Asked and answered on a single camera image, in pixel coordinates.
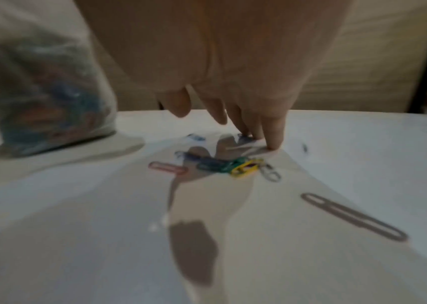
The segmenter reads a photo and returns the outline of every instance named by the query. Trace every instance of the beige wall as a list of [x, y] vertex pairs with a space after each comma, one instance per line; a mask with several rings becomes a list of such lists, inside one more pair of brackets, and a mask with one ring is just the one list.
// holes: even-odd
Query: beige wall
[[[103, 51], [99, 59], [121, 110], [156, 109]], [[357, 0], [296, 109], [403, 112], [427, 59], [427, 0]], [[201, 108], [193, 98], [194, 107]]]

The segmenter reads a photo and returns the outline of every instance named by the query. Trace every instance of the transparent plastic bag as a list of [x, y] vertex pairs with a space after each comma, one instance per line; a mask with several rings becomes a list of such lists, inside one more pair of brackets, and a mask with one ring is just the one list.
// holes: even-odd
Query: transparent plastic bag
[[71, 0], [0, 0], [0, 133], [12, 154], [112, 134], [116, 111]]

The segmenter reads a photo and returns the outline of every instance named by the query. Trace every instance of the pile of paper clips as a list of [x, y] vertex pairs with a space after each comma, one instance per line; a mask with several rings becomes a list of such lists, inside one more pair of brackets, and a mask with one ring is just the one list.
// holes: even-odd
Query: pile of paper clips
[[[279, 182], [282, 179], [281, 175], [274, 167], [261, 158], [250, 159], [248, 157], [239, 157], [233, 160], [224, 160], [209, 156], [200, 156], [184, 151], [177, 151], [175, 156], [187, 161], [197, 162], [196, 168], [198, 170], [214, 173], [228, 173], [234, 178], [244, 177], [258, 170], [265, 179], [271, 182]], [[176, 175], [182, 175], [188, 172], [187, 167], [161, 162], [152, 162], [148, 167], [150, 169], [174, 173]]]

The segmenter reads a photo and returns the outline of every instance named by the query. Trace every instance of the human hand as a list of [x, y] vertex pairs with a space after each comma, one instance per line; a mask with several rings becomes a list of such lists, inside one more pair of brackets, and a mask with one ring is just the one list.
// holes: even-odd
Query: human hand
[[191, 84], [220, 124], [277, 149], [288, 110], [353, 0], [75, 0], [131, 79], [187, 115]]

